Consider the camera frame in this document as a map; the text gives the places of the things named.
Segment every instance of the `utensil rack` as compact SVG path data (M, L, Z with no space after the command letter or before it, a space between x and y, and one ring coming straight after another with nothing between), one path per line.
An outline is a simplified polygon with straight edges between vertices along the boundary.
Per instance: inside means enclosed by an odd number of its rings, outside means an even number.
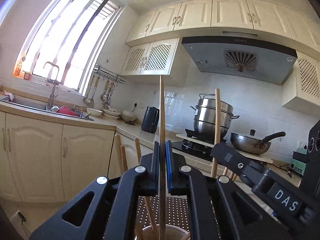
M96 64L93 68L93 72L94 73L97 73L99 76L101 77L104 77L104 78L107 78L109 80L112 80L114 81L116 84L115 85L118 85L118 83L120 84L124 84L125 83L125 78L118 75L118 74L115 74L101 66L99 66L98 64Z

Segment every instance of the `black kettle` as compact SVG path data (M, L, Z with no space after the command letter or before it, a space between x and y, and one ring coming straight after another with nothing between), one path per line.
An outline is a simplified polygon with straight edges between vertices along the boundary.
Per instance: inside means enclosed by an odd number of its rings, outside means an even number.
M160 110L154 106L148 106L144 114L141 130L149 133L155 133L159 122Z

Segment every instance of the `window frame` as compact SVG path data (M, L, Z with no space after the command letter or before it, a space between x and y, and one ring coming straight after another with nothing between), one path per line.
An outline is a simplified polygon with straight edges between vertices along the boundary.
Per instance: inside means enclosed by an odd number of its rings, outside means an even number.
M48 15L50 14L50 12L54 9L54 7L59 3L60 0L52 0L52 2L44 9L43 13L39 16L38 20L35 22L35 24L33 25L32 29L30 30L27 38L25 39L25 42L20 50L20 53L19 53L19 57L17 59L17 62L15 64L15 68L19 62L19 60L21 59L22 57L22 54L26 51L29 50L37 32L39 31L39 29L41 28L43 22L45 21L45 19L48 17ZM55 22L59 19L59 17L61 16L61 14L63 13L63 11L68 7L68 5L70 3L72 3L74 0L69 0L68 3L64 6L64 8L60 11L60 13L56 16L56 18L54 20L52 20L52 24L51 26L49 27L49 29L47 30L46 32L46 35L50 32L50 30L52 29L52 27L54 26ZM107 4L109 0L104 0L103 1L103 6L100 6L99 8L97 8L96 12L93 14L93 16L91 17L91 19L89 20L89 22L87 23L86 27L89 27L91 22L94 20L94 18L100 13L100 11L103 9L104 5ZM78 22L78 19L81 17L81 15L84 13L84 11L90 7L90 5L94 2L94 0L90 0L90 2L84 7L84 9L81 11L81 13L78 15L78 17L76 18L76 20L73 22L73 24L71 25L70 29L68 30L68 33L66 34L66 36L64 37L64 40L63 42L61 43L60 45L60 48L59 48L59 51L60 49L62 48L63 44L64 44L64 41L67 39L67 37L69 36L72 28L76 25L76 23ZM97 57L96 57L96 52L100 50L100 47L103 45L102 44L102 41L106 39L106 36L108 34L108 30L110 28L113 27L114 23L115 23L115 19L117 19L117 15L119 14L120 12L120 9L121 7L119 5L116 5L117 8L115 9L114 13L112 14L112 16L110 17L108 23L106 24L106 26L103 28L101 34L99 35L99 38L98 40L96 41L93 49L92 49L92 52L90 53L90 56L86 62L86 65L85 65L85 68L82 72L82 76L81 76L81 79L79 81L79 84L78 84L78 88L77 89L74 89L74 88L69 88L63 84L59 84L59 89L60 90L64 90L64 91L68 91L68 92L71 92L71 93L75 93L75 94L84 94L84 90L87 88L87 82L89 80L89 74L91 74L92 70L93 70L93 67L95 65L95 62L97 60ZM73 56L77 50L77 44L79 44L84 36L84 34L86 33L86 27L84 28L83 32L81 33L81 35L79 36L77 42L76 42L76 45L74 46L71 54L70 54L70 57L69 57L69 60L68 60L68 63L66 64L66 68L64 70L64 73L63 73L63 78L61 81L64 81L64 78L66 76L66 74L68 73L68 70L69 68L67 69L69 63L71 63L71 60L73 59ZM42 44L43 44L43 41L41 43L41 45L39 46L39 49L37 50L36 54L35 54L35 57L34 57L34 60L31 64L31 68L30 68L30 72L33 73L33 70L35 68L35 65L36 65L36 60L38 58L38 55L39 55L39 52L40 52L40 49L42 47ZM52 75L52 70L53 70L53 67L51 67L49 73L48 73L48 77L51 77ZM42 76L39 76L39 75L36 75L36 74L32 74L32 80L33 82L36 82L36 83L39 83L39 84L45 84L45 77L42 77Z

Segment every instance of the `pan handle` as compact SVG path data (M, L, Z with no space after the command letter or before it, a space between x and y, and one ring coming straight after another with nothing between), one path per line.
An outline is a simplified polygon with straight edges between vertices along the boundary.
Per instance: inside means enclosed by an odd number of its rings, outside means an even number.
M216 96L216 94L199 94L200 99L203 99L201 96L203 95L203 98L206 96Z
M275 138L278 138L278 137L284 137L285 136L285 132L277 132L277 133L274 133L274 134L271 134L271 135L268 135L266 136L265 138L263 138L261 140L261 143L266 143L268 141L271 141Z
M238 119L239 117L240 117L239 115L234 115L234 116L230 117L229 120L231 121L233 119Z

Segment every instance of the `window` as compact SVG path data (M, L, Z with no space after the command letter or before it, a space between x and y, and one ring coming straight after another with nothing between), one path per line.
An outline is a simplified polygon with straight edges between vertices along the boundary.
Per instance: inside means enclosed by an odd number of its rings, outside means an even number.
M109 0L55 0L38 19L20 55L23 71L83 93L91 58L120 7ZM50 61L59 66L44 64Z

